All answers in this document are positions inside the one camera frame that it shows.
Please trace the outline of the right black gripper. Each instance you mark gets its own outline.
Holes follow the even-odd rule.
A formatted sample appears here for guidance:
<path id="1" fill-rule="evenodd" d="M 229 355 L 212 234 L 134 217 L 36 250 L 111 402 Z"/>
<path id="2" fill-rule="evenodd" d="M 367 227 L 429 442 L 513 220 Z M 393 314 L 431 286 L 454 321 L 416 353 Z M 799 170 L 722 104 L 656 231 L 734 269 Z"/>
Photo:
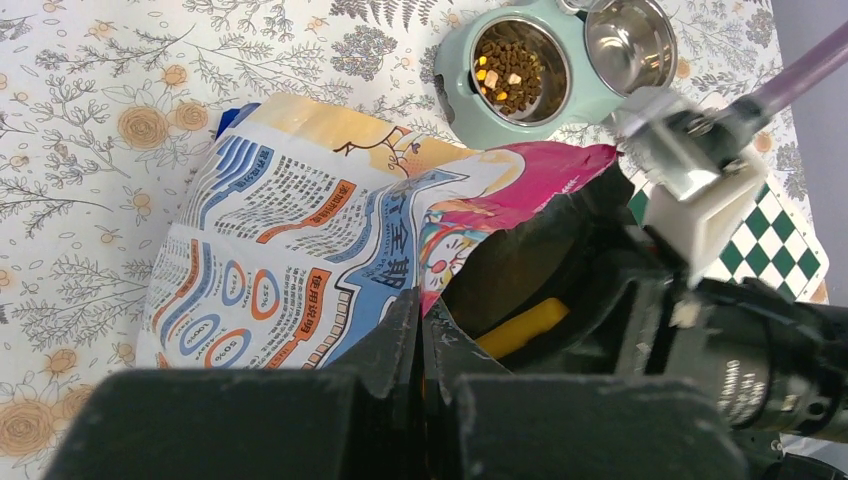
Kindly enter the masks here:
<path id="1" fill-rule="evenodd" d="M 567 314 L 505 357 L 521 372 L 692 381 L 736 430 L 847 439 L 847 311 L 764 282 L 703 279 L 656 233 L 598 219 L 537 297 Z"/>

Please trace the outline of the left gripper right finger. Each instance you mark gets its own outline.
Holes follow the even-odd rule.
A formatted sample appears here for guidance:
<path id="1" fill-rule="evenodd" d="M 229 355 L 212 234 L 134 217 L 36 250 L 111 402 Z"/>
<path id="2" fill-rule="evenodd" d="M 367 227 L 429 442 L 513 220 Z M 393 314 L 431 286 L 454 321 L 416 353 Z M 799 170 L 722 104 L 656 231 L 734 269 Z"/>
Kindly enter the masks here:
<path id="1" fill-rule="evenodd" d="M 450 431 L 455 384 L 465 374 L 509 374 L 455 322 L 448 311 L 430 311 L 421 324 L 422 396 L 427 464 L 433 479 L 448 479 L 456 435 Z"/>

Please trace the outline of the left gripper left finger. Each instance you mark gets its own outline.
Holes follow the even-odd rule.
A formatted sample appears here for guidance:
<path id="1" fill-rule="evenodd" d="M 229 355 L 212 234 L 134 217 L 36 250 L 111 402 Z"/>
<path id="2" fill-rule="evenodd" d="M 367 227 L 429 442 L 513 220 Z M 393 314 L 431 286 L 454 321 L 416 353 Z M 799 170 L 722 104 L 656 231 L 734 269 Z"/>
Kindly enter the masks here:
<path id="1" fill-rule="evenodd" d="M 424 477 L 420 323 L 420 292 L 404 290 L 371 332 L 328 365 L 358 380 L 345 439 L 349 479 Z"/>

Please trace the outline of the orange plastic scoop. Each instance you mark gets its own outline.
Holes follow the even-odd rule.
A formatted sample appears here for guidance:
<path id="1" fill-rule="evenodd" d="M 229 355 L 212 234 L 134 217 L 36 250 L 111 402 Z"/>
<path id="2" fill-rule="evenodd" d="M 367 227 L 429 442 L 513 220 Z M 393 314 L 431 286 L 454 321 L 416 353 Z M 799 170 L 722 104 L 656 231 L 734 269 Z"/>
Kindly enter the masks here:
<path id="1" fill-rule="evenodd" d="M 570 313 L 561 300 L 548 298 L 478 337 L 475 343 L 490 357 L 503 360 L 549 332 Z"/>

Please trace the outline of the pink pet food bag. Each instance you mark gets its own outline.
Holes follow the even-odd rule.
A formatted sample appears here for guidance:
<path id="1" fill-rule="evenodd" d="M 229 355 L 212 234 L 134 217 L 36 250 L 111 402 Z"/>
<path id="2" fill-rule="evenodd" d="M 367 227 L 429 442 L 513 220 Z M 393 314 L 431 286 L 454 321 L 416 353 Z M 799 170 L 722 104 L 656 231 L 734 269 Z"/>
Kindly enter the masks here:
<path id="1" fill-rule="evenodd" d="M 475 151 L 292 94 L 231 109 L 154 263 L 137 363 L 328 364 L 401 292 L 429 309 L 490 234 L 616 159 L 555 141 Z"/>

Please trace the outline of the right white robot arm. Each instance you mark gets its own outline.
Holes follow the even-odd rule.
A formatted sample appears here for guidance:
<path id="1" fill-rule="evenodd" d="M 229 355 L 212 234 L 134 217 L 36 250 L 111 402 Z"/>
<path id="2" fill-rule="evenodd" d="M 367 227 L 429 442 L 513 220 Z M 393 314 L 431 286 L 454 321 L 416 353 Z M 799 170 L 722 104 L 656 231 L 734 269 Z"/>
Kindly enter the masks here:
<path id="1" fill-rule="evenodd" d="M 581 226 L 534 294 L 567 307 L 556 325 L 505 355 L 526 372 L 691 380 L 715 404 L 762 479 L 843 479 L 787 451 L 781 434 L 847 440 L 847 311 L 789 299 L 752 277 L 703 279 L 652 228 L 631 219 Z"/>

